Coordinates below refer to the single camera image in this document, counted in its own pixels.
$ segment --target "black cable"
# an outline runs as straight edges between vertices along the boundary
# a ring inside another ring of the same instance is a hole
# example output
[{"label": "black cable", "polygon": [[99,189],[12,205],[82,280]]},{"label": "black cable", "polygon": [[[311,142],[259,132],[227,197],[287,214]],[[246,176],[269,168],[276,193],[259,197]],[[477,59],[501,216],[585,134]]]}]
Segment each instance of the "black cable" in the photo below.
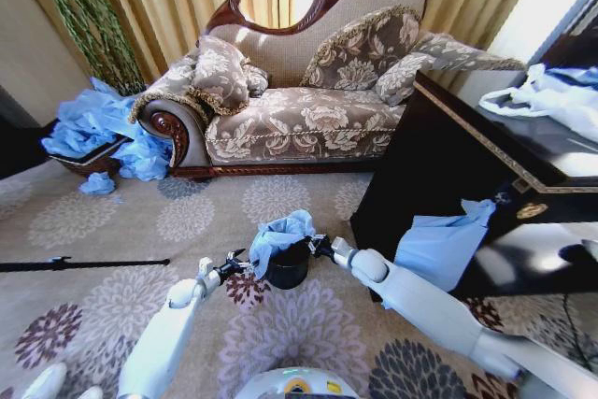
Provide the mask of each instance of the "black cable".
[{"label": "black cable", "polygon": [[567,316],[567,319],[569,320],[569,325],[571,326],[571,333],[573,334],[573,345],[574,345],[574,347],[577,351],[577,355],[579,355],[579,359],[581,360],[584,367],[588,371],[593,373],[594,371],[593,371],[593,369],[591,369],[590,360],[588,360],[588,357],[586,357],[586,354],[584,354],[583,350],[581,349],[581,346],[579,346],[579,338],[577,337],[577,328],[573,324],[573,320],[571,319],[571,314],[569,313],[569,307],[567,305],[568,301],[569,301],[569,293],[566,293],[562,297],[562,308],[564,309],[564,313]]}]

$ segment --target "floor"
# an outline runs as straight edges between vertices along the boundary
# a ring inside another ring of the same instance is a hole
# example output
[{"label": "floor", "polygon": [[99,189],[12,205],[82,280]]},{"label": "floor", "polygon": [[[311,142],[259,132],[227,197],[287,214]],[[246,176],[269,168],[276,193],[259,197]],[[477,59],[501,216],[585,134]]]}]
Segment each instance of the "floor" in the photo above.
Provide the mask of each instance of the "floor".
[{"label": "floor", "polygon": [[[47,162],[0,181],[2,262],[147,260],[167,266],[11,273],[0,277],[0,398],[21,397],[50,363],[65,361],[62,397],[93,384],[114,397],[121,364],[177,279],[197,261],[222,261],[247,247],[261,221],[297,208],[318,230],[353,241],[348,218],[369,174],[118,179],[104,197],[78,193],[82,178]],[[598,352],[597,294],[576,294],[569,310],[579,346]],[[468,300],[484,324],[530,335],[572,359],[562,296]],[[329,261],[310,261],[306,281],[280,291],[252,277],[229,279],[207,300],[168,398],[229,399],[254,374],[308,365],[334,370],[372,398],[506,399],[516,386],[437,347],[400,316],[370,301]]]}]

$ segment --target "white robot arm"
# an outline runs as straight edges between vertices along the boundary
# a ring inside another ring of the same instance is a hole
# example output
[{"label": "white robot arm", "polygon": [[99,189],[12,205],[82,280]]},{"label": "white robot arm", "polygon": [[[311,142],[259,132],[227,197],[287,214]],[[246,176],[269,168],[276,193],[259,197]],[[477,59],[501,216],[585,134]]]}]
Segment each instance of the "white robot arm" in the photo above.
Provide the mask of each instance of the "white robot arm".
[{"label": "white robot arm", "polygon": [[[377,251],[354,249],[340,237],[328,248],[316,248],[311,242],[309,246],[314,255],[326,255],[349,270],[438,345],[468,357],[494,375],[508,379],[526,375],[521,398],[598,397],[598,378],[588,371],[528,338],[482,326],[460,301],[390,263]],[[198,304],[233,273],[250,269],[250,264],[241,263],[236,255],[229,254],[226,264],[218,268],[202,259],[197,279],[182,280],[170,290],[121,370],[119,399],[155,399],[164,394],[186,347]],[[263,383],[264,377],[250,380],[237,398],[258,397],[258,393],[248,392],[257,392]]]}]

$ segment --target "floral rug pattern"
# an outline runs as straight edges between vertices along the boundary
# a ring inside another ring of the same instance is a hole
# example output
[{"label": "floral rug pattern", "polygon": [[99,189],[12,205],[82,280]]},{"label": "floral rug pattern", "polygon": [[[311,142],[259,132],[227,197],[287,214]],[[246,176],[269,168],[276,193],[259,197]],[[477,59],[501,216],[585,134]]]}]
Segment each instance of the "floral rug pattern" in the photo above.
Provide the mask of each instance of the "floral rug pattern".
[{"label": "floral rug pattern", "polygon": [[[353,243],[348,219],[371,174],[117,178],[111,195],[78,193],[82,178],[55,162],[0,180],[2,261],[161,260],[129,266],[0,277],[0,399],[21,397],[51,363],[65,362],[63,399],[92,385],[115,397],[122,364],[169,287],[247,248],[257,224],[307,208],[319,232]],[[264,370],[308,365],[335,371],[363,397],[513,399],[517,385],[439,348],[329,261],[279,290],[253,275],[229,278],[201,305],[168,398],[230,399]],[[523,334],[598,371],[598,294],[468,298],[484,325]]]}]

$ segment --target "blue plastic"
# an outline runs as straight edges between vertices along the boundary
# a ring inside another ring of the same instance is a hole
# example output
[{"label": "blue plastic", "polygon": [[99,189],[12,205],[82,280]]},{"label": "blue plastic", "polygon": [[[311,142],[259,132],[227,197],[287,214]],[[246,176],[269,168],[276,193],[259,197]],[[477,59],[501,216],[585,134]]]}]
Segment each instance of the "blue plastic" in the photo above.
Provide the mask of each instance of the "blue plastic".
[{"label": "blue plastic", "polygon": [[78,186],[78,189],[88,195],[106,195],[115,189],[114,181],[108,172],[92,173],[87,181]]},{"label": "blue plastic", "polygon": [[467,215],[427,217],[417,215],[401,238],[394,263],[409,269],[449,292],[488,231],[488,220],[496,209],[491,200],[462,200]]},{"label": "blue plastic", "polygon": [[122,144],[112,155],[121,161],[124,178],[143,181],[166,176],[172,143],[146,132],[138,123],[131,124],[127,116],[134,96],[122,97],[109,85],[92,78],[93,90],[86,89],[74,101],[58,107],[59,122],[42,145],[52,154],[81,158],[118,135],[133,142]]},{"label": "blue plastic", "polygon": [[266,224],[260,223],[258,229],[259,232],[249,248],[249,260],[252,263],[259,261],[254,267],[257,279],[265,275],[271,257],[286,250],[305,236],[316,234],[311,215],[303,209],[295,210],[282,219]]}]

